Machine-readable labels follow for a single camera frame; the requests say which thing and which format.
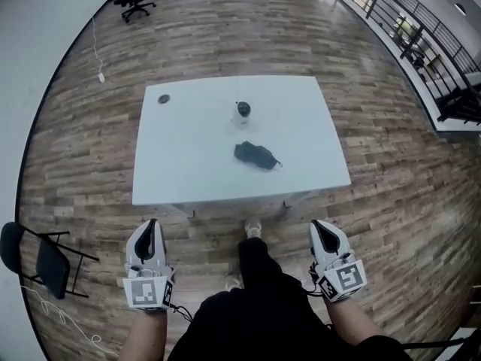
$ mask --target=black metal railing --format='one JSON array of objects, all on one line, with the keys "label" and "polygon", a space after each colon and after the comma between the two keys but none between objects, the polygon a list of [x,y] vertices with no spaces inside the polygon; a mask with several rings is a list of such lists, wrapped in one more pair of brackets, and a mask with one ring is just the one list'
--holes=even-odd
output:
[{"label": "black metal railing", "polygon": [[443,43],[449,54],[459,64],[461,70],[465,74],[471,72],[481,72],[479,66],[474,62],[471,55],[462,46],[461,42],[453,35],[453,33],[441,23],[441,21],[424,6],[419,0],[398,0],[408,8],[409,14],[415,14]]},{"label": "black metal railing", "polygon": [[366,13],[366,20],[373,20],[389,36],[401,51],[400,58],[417,71],[440,111],[438,121],[453,118],[481,123],[479,87],[470,84],[457,59],[416,14],[398,0],[352,2]]}]

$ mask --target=ceiling light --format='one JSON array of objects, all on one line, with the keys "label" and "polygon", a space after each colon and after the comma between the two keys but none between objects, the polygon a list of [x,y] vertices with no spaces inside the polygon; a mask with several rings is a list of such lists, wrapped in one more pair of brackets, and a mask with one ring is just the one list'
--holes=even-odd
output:
[{"label": "ceiling light", "polygon": [[461,4],[456,3],[456,4],[454,4],[454,6],[458,9],[459,12],[461,12],[461,14],[463,16],[466,16],[466,10],[464,9],[464,7]]}]

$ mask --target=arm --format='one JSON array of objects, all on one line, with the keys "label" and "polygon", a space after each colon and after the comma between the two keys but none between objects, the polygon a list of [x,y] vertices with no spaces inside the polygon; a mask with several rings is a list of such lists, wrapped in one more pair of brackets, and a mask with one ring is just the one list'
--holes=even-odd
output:
[{"label": "arm", "polygon": [[386,335],[351,298],[324,302],[336,333],[348,344],[356,346],[375,335]]},{"label": "arm", "polygon": [[122,347],[120,361],[162,361],[167,338],[167,312],[139,312]]}]

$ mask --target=table leg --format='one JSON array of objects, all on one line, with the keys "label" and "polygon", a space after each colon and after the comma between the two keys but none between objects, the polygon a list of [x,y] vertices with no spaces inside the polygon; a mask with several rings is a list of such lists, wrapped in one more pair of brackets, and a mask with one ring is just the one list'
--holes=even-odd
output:
[{"label": "table leg", "polygon": [[185,205],[164,205],[164,206],[174,212],[180,212],[181,214],[185,215],[187,218],[195,217],[195,210]]},{"label": "table leg", "polygon": [[309,196],[314,193],[314,191],[304,191],[303,193],[296,193],[288,197],[288,199],[284,200],[284,207],[290,208],[300,201],[304,201],[305,199],[309,198]]}]

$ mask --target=black folding chair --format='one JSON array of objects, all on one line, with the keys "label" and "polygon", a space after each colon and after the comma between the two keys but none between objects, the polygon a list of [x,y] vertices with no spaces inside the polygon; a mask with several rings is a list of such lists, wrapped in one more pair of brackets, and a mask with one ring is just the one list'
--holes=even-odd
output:
[{"label": "black folding chair", "polygon": [[[32,276],[22,273],[22,266],[20,262],[20,242],[22,241],[24,232],[29,232],[41,240],[37,256],[37,274]],[[74,292],[75,284],[77,283],[77,277],[83,258],[86,257],[93,259],[94,261],[99,261],[99,259],[60,244],[60,235],[66,234],[70,234],[70,232],[37,233],[18,223],[9,222],[3,226],[2,234],[0,235],[0,257],[2,258],[5,266],[7,266],[7,268],[9,268],[11,271],[40,285],[45,285],[57,299],[63,299],[66,293],[89,298],[89,296],[86,294]],[[52,236],[57,237],[56,241],[52,241],[50,239]],[[70,262],[59,248],[80,256],[72,290],[67,290],[68,275],[70,274]]]}]

